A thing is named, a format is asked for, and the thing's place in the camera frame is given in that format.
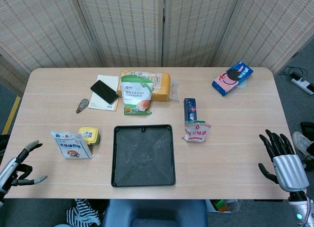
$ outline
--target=oreo cookie package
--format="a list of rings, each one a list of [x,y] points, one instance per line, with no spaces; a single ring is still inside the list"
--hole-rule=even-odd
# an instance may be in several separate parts
[[[253,70],[242,61],[229,68],[226,72],[217,77],[212,86],[222,95],[227,95],[237,85],[251,76]]]

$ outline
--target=striped clothing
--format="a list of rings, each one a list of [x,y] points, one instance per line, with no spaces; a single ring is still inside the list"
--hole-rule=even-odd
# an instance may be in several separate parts
[[[67,210],[67,223],[72,227],[90,227],[101,224],[98,211],[94,210],[87,199],[75,199],[77,206]]]

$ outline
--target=person's foot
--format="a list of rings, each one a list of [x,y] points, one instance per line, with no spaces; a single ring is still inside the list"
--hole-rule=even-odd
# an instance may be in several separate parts
[[[304,155],[308,156],[307,148],[313,143],[300,132],[295,131],[292,134],[292,141],[297,149],[299,149]]]

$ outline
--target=white notebook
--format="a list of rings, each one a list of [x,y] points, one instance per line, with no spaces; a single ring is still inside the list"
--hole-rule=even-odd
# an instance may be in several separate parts
[[[114,91],[117,91],[118,83],[119,83],[119,77],[118,76],[98,75],[96,81],[98,81],[98,80],[100,80],[103,83],[105,83],[106,85],[108,85]],[[118,101],[119,101],[119,99],[117,99],[113,104],[110,105],[104,99],[102,99],[100,96],[98,96],[96,93],[93,92],[92,98],[90,99],[90,103],[89,103],[88,107],[93,108],[93,109],[115,111],[117,109]]]

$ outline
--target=white snack bag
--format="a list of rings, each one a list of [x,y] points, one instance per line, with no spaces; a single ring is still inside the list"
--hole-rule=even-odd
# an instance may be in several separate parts
[[[94,157],[81,134],[66,131],[51,131],[50,134],[65,159]]]
[[[188,142],[204,142],[211,125],[201,120],[190,120],[184,123],[186,135],[182,138]]]

